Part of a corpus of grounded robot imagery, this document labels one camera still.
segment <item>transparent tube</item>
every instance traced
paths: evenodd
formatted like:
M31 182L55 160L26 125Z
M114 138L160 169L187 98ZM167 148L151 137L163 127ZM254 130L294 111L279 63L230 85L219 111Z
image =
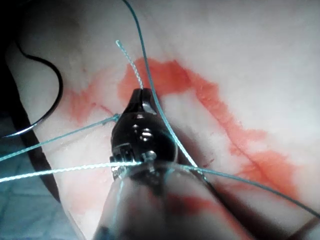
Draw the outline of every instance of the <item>transparent tube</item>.
M194 174L171 162L131 167L112 184L94 240L243 239L250 235Z

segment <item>blood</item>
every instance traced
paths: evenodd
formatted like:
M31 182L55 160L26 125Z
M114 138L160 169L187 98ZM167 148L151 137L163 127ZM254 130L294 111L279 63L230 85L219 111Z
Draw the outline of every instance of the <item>blood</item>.
M143 58L135 65L145 87L150 87ZM270 186L286 195L297 199L298 191L293 182L297 167L286 156L274 150L252 153L251 141L262 141L267 132L258 129L244 129L231 114L228 105L219 96L219 86L209 82L198 73L182 67L177 61L159 62L148 58L150 71L158 96L183 93L194 89L198 101L210 112L212 117L225 130L230 140L229 152L235 156L244 156L248 160L241 165L239 176ZM132 89L138 88L134 71L128 64L124 78L118 84L118 96L127 103Z
M196 196L168 194L168 210L173 215L195 215L201 211L216 213L220 206L212 201Z
M240 239L250 239L242 226L219 203L197 196L167 195L167 209L172 215L194 216L200 213L219 214L236 231Z
M104 89L106 84L106 69L98 72L91 80L90 84L81 91L75 91L70 87L66 87L63 93L63 110L70 119L82 126L87 121L88 117L97 110L104 111L107 116L113 116L114 113L104 104Z

